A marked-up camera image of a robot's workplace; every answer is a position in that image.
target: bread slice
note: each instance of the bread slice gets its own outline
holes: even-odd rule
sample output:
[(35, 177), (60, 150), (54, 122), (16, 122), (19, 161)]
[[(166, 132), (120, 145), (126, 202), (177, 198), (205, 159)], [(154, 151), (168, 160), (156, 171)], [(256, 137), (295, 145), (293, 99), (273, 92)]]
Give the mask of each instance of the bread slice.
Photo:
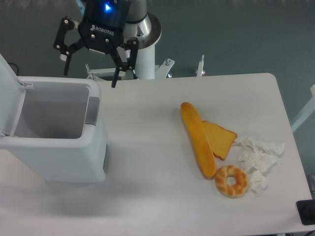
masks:
[(206, 120), (202, 123), (205, 127), (214, 156), (224, 160), (237, 134)]

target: black object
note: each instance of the black object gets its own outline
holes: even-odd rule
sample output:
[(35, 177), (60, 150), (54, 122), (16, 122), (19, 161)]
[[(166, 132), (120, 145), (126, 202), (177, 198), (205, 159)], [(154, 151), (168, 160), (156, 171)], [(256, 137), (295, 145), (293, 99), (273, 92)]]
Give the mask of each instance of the black object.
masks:
[[(71, 56), (79, 49), (86, 47), (98, 52), (110, 54), (116, 71), (112, 82), (114, 88), (119, 71), (131, 70), (134, 78), (135, 62), (139, 49), (137, 38), (131, 38), (124, 43), (124, 28), (130, 8), (129, 0), (87, 0), (81, 23), (77, 23), (69, 17), (62, 18), (54, 43), (54, 48), (66, 57), (64, 75), (67, 75)], [(64, 38), (67, 31), (78, 28), (81, 38), (71, 44), (65, 45)], [(122, 46), (130, 50), (127, 62), (122, 62), (117, 47)]]
[(315, 224), (315, 200), (303, 200), (296, 202), (297, 209), (303, 225)]

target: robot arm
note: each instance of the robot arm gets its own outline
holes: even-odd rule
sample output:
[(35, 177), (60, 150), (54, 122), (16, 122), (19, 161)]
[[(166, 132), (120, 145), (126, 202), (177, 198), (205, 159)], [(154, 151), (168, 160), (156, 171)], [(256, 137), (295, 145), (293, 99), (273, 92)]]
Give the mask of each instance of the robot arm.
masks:
[[(129, 0), (87, 0), (84, 16), (80, 23), (69, 17), (62, 19), (54, 48), (60, 51), (61, 58), (66, 61), (64, 75), (67, 75), (72, 54), (86, 47), (111, 55), (116, 66), (112, 82), (113, 88), (116, 85), (119, 71), (131, 70), (134, 79), (137, 79), (134, 69), (139, 41), (136, 37), (132, 37), (124, 43), (123, 35), (129, 8)], [(75, 28), (78, 29), (81, 38), (67, 46), (64, 43), (65, 35), (69, 30)], [(118, 46), (130, 50), (127, 62), (122, 62), (117, 51)]]

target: blue led light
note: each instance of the blue led light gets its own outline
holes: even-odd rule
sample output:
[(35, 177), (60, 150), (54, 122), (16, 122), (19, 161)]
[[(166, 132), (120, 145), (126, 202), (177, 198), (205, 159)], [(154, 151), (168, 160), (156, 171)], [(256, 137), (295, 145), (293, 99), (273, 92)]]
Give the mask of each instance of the blue led light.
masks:
[(110, 5), (108, 5), (108, 3), (105, 3), (105, 12), (109, 12), (112, 10), (112, 7)]

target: gray floor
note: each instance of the gray floor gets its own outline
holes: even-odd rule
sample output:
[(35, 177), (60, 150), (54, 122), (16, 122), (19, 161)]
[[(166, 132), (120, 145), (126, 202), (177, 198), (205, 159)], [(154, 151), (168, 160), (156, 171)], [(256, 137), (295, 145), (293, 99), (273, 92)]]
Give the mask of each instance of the gray floor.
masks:
[[(174, 77), (194, 76), (201, 55), (207, 75), (269, 72), (276, 76), (289, 120), (315, 84), (315, 0), (148, 0), (163, 28), (156, 63), (175, 60)], [(52, 45), (65, 15), (80, 21), (75, 0), (0, 0), (0, 53), (20, 75), (63, 76)], [(72, 33), (66, 42), (78, 39)], [(109, 56), (81, 50), (69, 76), (109, 68)], [(305, 173), (315, 173), (315, 114), (294, 137)]]

